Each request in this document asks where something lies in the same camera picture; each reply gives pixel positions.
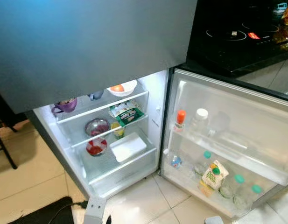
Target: green bottle cap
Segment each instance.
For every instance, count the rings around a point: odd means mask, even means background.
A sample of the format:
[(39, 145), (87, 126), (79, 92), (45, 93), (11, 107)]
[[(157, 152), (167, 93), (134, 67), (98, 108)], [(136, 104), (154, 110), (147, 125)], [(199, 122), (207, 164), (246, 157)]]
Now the green bottle cap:
[(219, 168), (215, 167), (215, 168), (212, 169), (212, 171), (213, 171), (213, 173), (214, 173), (215, 175), (220, 175), (220, 170), (219, 170)]
[(234, 179), (236, 180), (237, 183), (244, 183), (244, 182), (245, 182), (245, 179), (244, 179), (243, 176), (240, 175), (240, 174), (236, 174), (236, 175), (234, 176)]
[(209, 159), (209, 158), (211, 157), (211, 152), (205, 151), (205, 152), (204, 152), (204, 157), (205, 157), (206, 159)]
[(256, 193), (256, 194), (260, 194), (260, 193), (262, 192), (262, 188), (261, 188), (259, 185), (257, 185), (257, 184), (254, 184), (254, 185), (252, 186), (252, 190), (253, 190), (253, 192)]

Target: white floor tile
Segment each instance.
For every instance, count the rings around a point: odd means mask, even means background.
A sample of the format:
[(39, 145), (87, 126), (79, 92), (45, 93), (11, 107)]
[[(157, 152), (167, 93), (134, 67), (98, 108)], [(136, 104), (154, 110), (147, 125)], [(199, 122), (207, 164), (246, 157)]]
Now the white floor tile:
[(213, 210), (212, 207), (193, 196), (174, 207), (173, 211), (180, 224), (203, 224), (206, 218), (212, 216), (221, 216), (224, 224), (231, 223), (230, 220)]
[(179, 222), (175, 217), (173, 210), (169, 210), (149, 224), (179, 224)]
[(107, 201), (104, 223), (109, 215), (114, 224), (146, 224), (169, 205), (150, 175)]
[(241, 76), (238, 80), (267, 88), (272, 83), (283, 64), (284, 62), (273, 64), (266, 68)]
[(0, 201), (0, 224), (6, 224), (67, 196), (65, 176), (60, 175)]
[(0, 152), (0, 200), (64, 173), (62, 165), (37, 132), (11, 138), (5, 145), (18, 168), (12, 169), (4, 153)]
[(68, 193), (69, 196), (72, 198), (73, 202), (82, 202), (83, 200), (85, 200), (83, 193), (78, 189), (78, 187), (67, 172), (65, 172), (65, 177), (68, 187)]
[(267, 204), (254, 209), (233, 224), (285, 224), (278, 214)]
[(288, 60), (285, 61), (269, 88), (280, 92), (288, 91)]
[(153, 178), (157, 182), (160, 190), (162, 191), (171, 208), (173, 208), (180, 202), (183, 202), (186, 198), (189, 197), (187, 193), (185, 193), (183, 190), (176, 187), (175, 185), (171, 184), (169, 181), (159, 176), (157, 173), (153, 174)]
[(288, 223), (288, 187), (267, 202)]

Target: white tray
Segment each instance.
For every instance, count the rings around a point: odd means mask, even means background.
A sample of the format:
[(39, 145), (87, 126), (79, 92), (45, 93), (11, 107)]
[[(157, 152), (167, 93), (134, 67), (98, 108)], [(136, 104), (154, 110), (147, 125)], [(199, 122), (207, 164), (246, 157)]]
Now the white tray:
[(133, 155), (144, 150), (146, 147), (147, 145), (136, 132), (110, 144), (110, 149), (114, 153), (118, 162), (127, 160)]

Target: power cord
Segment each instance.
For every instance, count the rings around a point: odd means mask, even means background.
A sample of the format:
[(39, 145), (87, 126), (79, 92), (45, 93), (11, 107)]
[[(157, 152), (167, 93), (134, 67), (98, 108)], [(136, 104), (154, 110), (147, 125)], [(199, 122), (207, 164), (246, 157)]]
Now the power cord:
[(72, 205), (79, 205), (81, 206), (83, 209), (86, 209), (87, 208), (87, 204), (88, 204), (88, 201), (83, 201), (83, 202), (74, 202), (74, 203), (70, 203), (70, 204), (67, 204), (65, 206), (63, 206), (62, 208), (59, 209), (59, 211), (56, 212), (56, 214), (51, 218), (51, 220), (49, 221), (48, 224), (51, 224), (51, 222), (57, 217), (57, 215), (65, 208), (67, 208), (68, 206), (72, 206)]

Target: green package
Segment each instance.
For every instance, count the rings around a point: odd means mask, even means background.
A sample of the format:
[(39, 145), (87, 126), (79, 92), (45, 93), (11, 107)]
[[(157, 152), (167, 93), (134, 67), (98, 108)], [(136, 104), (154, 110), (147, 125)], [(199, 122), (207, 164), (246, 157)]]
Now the green package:
[(110, 110), (122, 127), (144, 115), (144, 113), (137, 107), (136, 102), (130, 100), (111, 106)]

